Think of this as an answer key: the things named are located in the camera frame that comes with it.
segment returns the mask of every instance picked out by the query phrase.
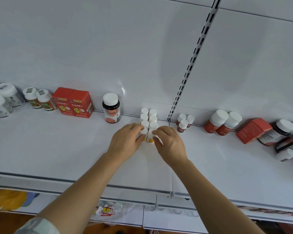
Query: forearm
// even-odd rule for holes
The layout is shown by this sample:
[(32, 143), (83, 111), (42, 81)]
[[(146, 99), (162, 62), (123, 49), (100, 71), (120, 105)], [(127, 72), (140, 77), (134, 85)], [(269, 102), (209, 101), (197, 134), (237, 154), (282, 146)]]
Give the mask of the forearm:
[(54, 224), (60, 233), (82, 233), (98, 201), (117, 171), (120, 162), (108, 154), (99, 160), (56, 200), (42, 210), (43, 217)]
[(172, 168), (186, 187), (208, 233), (263, 233), (217, 190), (191, 161)]

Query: red box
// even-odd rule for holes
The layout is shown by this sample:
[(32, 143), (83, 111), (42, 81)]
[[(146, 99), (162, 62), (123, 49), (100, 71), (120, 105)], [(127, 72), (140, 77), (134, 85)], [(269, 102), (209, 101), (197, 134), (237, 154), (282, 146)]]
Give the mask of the red box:
[(269, 123), (263, 118), (256, 118), (250, 121), (236, 135), (243, 142), (243, 144), (247, 144), (271, 129), (271, 125), (269, 125)]
[(54, 102), (57, 104), (61, 113), (64, 115), (75, 116), (73, 109), (68, 102), (68, 97), (72, 92), (73, 89), (59, 87), (52, 95)]
[(93, 105), (88, 91), (73, 90), (68, 101), (76, 117), (90, 117)]

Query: left hand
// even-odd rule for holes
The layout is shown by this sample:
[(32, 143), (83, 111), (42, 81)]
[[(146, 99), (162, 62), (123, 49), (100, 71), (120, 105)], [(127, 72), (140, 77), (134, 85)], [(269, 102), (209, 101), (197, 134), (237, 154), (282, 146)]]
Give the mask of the left hand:
[(140, 124), (132, 123), (119, 129), (112, 137), (107, 154), (113, 159), (120, 159), (120, 162), (126, 161), (141, 145), (145, 135), (140, 135), (138, 138), (137, 135), (143, 128)]

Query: hand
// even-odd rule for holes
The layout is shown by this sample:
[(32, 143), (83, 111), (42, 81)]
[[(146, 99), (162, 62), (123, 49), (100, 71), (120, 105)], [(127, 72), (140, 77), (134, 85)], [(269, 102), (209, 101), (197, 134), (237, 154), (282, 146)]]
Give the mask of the hand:
[(120, 159), (120, 162), (126, 161), (141, 145), (145, 135), (140, 135), (138, 138), (137, 135), (143, 128), (142, 125), (133, 123), (119, 129), (112, 137), (107, 154), (113, 158)]
[(153, 137), (158, 153), (171, 168), (188, 161), (185, 145), (174, 128), (161, 126), (152, 133), (162, 140), (163, 144)]

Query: cardboard box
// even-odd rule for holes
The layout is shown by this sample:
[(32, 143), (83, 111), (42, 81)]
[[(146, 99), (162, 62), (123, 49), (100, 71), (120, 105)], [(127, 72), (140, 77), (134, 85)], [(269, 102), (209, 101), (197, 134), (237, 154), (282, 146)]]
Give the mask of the cardboard box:
[(90, 117), (93, 105), (88, 91), (73, 90), (68, 101), (76, 117)]
[(236, 135), (243, 142), (243, 144), (247, 144), (271, 129), (271, 125), (269, 125), (269, 123), (266, 122), (263, 118), (256, 118), (250, 121)]
[(54, 102), (57, 104), (60, 112), (64, 115), (75, 116), (73, 109), (68, 102), (68, 97), (72, 92), (73, 89), (59, 87), (52, 95)]

